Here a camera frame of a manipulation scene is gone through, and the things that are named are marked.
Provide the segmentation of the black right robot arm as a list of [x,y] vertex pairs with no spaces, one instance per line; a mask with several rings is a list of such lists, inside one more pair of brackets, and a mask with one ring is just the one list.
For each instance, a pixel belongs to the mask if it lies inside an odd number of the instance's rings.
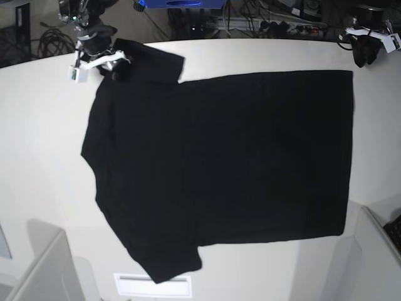
[[117,29],[105,25],[100,16],[116,1],[59,1],[59,18],[65,24],[75,27],[76,46],[75,62],[70,66],[71,79],[78,81],[85,74],[87,67],[81,65],[84,61],[90,68],[106,65],[113,68],[111,56],[116,51],[112,48],[112,37]]

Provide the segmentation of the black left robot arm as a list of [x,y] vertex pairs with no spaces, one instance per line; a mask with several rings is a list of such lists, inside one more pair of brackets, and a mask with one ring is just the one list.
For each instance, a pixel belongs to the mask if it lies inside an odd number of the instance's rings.
[[382,48],[382,42],[372,36],[373,32],[384,33],[387,27],[384,23],[385,11],[391,1],[355,1],[350,11],[353,17],[353,29],[367,29],[367,34],[351,35],[353,59],[362,68],[371,65]]

